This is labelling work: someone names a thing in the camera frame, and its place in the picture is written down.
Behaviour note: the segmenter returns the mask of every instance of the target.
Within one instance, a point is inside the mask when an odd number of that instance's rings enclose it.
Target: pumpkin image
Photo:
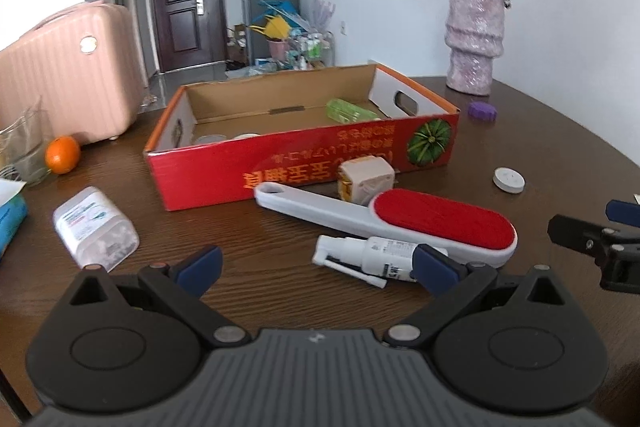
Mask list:
[[[446,120],[431,120],[414,133],[406,147],[412,165],[424,167],[434,163],[447,150],[451,138],[451,126]]]

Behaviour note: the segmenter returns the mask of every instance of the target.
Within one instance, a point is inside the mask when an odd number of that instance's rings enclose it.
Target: door handle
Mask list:
[[[196,0],[196,13],[204,15],[204,0]]]

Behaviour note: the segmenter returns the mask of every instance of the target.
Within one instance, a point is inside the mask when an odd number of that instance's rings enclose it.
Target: flower vase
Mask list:
[[[504,0],[450,0],[445,42],[451,48],[447,86],[488,95],[494,58],[504,51]]]

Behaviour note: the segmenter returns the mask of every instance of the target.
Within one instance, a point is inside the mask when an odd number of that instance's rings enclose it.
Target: brown wooden door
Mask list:
[[[226,59],[223,0],[153,1],[161,71]]]

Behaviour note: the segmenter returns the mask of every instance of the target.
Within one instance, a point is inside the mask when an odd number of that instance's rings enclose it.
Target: dining table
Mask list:
[[[640,168],[580,124],[501,82],[494,82],[489,97],[479,98],[447,88],[443,77],[417,80],[460,108],[460,123],[448,165],[398,174],[396,187],[507,217],[518,246],[502,272],[523,275],[534,265],[551,267],[609,355],[606,379],[591,406],[613,425],[640,425],[640,296],[601,289],[594,260],[552,244],[546,233],[555,214],[607,224],[609,200],[634,201],[640,192]],[[491,103],[497,119],[469,117],[467,107],[475,100]],[[161,113],[140,114],[119,139],[83,147],[74,171],[51,174],[22,192],[28,217],[0,260],[0,369],[31,413],[41,404],[25,369],[27,349],[79,270],[52,216],[88,186],[107,195],[140,236],[138,249],[113,273],[135,273],[155,261],[175,264],[203,245],[217,245],[224,255],[222,276],[202,301],[252,335],[270,327],[371,328],[380,336],[430,302],[419,284],[389,281],[379,289],[315,266],[318,236],[340,232],[261,208],[254,200],[166,211],[143,155]],[[520,194],[494,184],[500,167],[524,177]],[[337,197],[335,182],[304,188]],[[3,404],[0,425],[18,425]]]

